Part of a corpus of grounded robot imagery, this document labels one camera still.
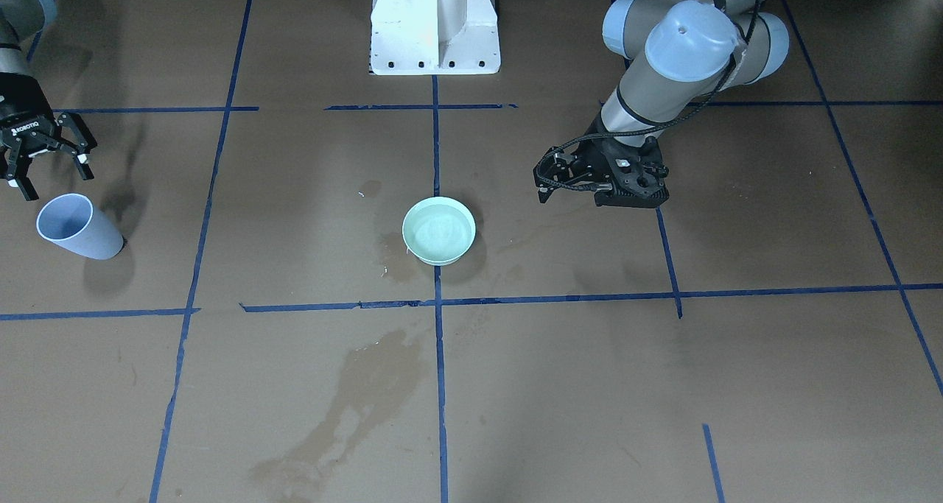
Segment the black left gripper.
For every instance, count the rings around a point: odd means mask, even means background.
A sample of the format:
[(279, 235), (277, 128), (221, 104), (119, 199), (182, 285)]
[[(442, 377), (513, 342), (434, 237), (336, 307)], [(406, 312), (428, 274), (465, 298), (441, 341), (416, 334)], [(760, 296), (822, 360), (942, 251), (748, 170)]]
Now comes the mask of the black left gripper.
[(582, 191), (582, 193), (596, 193), (599, 189), (607, 189), (600, 184), (602, 180), (602, 164), (600, 155), (594, 145), (602, 138), (580, 141), (572, 153), (567, 153), (553, 147), (533, 168), (533, 181), (538, 188), (539, 203), (546, 203), (551, 195), (558, 190)]

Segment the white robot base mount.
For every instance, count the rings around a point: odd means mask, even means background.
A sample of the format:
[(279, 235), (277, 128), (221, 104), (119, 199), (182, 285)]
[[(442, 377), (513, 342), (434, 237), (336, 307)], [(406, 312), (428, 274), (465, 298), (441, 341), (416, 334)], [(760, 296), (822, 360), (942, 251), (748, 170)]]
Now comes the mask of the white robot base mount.
[(370, 70), (377, 76), (496, 74), (497, 0), (373, 0)]

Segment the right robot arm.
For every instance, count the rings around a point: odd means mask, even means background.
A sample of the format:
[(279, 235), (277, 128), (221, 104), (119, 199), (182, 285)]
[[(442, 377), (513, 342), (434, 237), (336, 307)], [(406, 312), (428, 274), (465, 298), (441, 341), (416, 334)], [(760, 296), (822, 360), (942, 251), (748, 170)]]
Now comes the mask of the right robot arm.
[(2, 181), (35, 201), (38, 194), (28, 177), (34, 158), (65, 154), (81, 180), (92, 180), (88, 161), (97, 140), (80, 114), (54, 113), (21, 49), (24, 40), (54, 22), (54, 0), (1, 0), (1, 10)]

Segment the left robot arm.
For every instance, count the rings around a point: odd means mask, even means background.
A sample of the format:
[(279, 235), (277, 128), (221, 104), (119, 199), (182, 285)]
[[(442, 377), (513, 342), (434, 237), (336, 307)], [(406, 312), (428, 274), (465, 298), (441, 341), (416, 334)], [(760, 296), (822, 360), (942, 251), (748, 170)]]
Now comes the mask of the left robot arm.
[(756, 83), (788, 56), (785, 23), (765, 0), (615, 0), (603, 42), (627, 61), (583, 136), (533, 167), (540, 203), (556, 191), (593, 193), (596, 205), (658, 208), (670, 197), (658, 140), (716, 94)]

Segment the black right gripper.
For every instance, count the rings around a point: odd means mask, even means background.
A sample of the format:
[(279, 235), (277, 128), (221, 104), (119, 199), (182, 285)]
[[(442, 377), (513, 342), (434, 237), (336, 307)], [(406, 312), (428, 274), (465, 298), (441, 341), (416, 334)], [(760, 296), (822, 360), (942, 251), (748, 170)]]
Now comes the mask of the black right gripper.
[(38, 81), (26, 74), (1, 74), (2, 141), (7, 147), (21, 143), (21, 153), (4, 157), (4, 181), (17, 188), (27, 201), (38, 200), (28, 171), (33, 156), (64, 152), (73, 156), (81, 180), (93, 180), (91, 150), (97, 147), (90, 128), (77, 113), (56, 114)]

